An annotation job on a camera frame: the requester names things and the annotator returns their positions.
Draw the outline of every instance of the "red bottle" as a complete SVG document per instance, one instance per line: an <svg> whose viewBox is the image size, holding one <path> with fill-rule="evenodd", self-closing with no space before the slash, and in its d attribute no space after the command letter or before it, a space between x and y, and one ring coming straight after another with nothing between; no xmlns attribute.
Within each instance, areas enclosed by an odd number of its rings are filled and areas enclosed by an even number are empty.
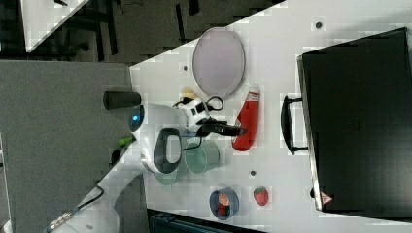
<svg viewBox="0 0 412 233"><path fill-rule="evenodd" d="M235 125L248 131L244 135L232 138L232 146L239 151L248 150L255 141L258 129L258 87L252 85L249 88L248 97L237 116Z"/></svg>

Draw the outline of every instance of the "briefcase handle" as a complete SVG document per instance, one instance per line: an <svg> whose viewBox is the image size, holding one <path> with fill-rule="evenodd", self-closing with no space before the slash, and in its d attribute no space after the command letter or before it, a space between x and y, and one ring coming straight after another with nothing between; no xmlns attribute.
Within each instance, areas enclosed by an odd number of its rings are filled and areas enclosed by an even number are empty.
<svg viewBox="0 0 412 233"><path fill-rule="evenodd" d="M289 104L294 102L300 102L302 98L295 98L291 99L288 96L285 96L283 105L282 105L282 112L281 112L281 127L282 127L282 134L285 139L286 146L294 154L296 151L299 150L308 150L308 147L298 148L294 146L293 143L293 128L292 128L292 118L291 118L291 109Z"/></svg>

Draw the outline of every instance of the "warning label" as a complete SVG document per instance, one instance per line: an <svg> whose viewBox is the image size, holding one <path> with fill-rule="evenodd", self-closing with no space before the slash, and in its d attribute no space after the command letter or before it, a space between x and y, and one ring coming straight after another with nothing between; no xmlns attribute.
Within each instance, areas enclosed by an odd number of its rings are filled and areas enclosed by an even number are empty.
<svg viewBox="0 0 412 233"><path fill-rule="evenodd" d="M321 192L321 197L322 197L322 203L324 203L324 205L331 202L331 201L333 201L333 198L327 196L326 194L324 194L322 192Z"/></svg>

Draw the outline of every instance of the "bottle cap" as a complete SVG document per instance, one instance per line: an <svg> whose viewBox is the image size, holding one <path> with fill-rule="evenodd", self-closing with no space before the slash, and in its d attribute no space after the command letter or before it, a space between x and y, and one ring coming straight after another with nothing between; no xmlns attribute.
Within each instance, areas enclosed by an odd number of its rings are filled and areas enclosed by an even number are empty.
<svg viewBox="0 0 412 233"><path fill-rule="evenodd" d="M182 92L182 97L187 97L187 98L190 98L190 99L197 98L196 93L190 87L184 87L181 92Z"/></svg>
<svg viewBox="0 0 412 233"><path fill-rule="evenodd" d="M258 93L258 86L255 84L250 85L249 92Z"/></svg>

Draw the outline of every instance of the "white table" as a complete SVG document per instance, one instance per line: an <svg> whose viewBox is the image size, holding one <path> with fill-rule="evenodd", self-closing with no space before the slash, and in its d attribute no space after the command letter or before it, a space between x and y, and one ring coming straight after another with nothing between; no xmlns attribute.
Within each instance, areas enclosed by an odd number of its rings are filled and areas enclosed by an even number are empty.
<svg viewBox="0 0 412 233"><path fill-rule="evenodd" d="M20 0L26 51L32 52L88 0L63 0L67 7L53 0Z"/></svg>
<svg viewBox="0 0 412 233"><path fill-rule="evenodd" d="M316 22L324 27L315 28ZM286 94L299 95L296 58L309 50L354 40L371 34L412 26L412 2L289 0L227 27L236 32L246 53L244 83L225 101L217 119L233 123L248 91L248 83L261 89L257 141L248 155L236 152L230 139L213 135L221 167L202 175L189 174L171 187L163 187L153 174L145 176L148 209L192 216L265 232L410 232L412 225L378 219L324 214L316 211L309 157L291 155L283 142L280 112ZM145 102L171 105L182 87L196 86L191 57L197 41L180 46L130 68L134 91ZM294 137L305 145L303 112L295 104ZM250 171L257 171L251 177ZM232 187L240 199L237 216L220 221L209 209L210 193L218 186ZM257 186L269 189L270 203L259 207L253 198Z"/></svg>

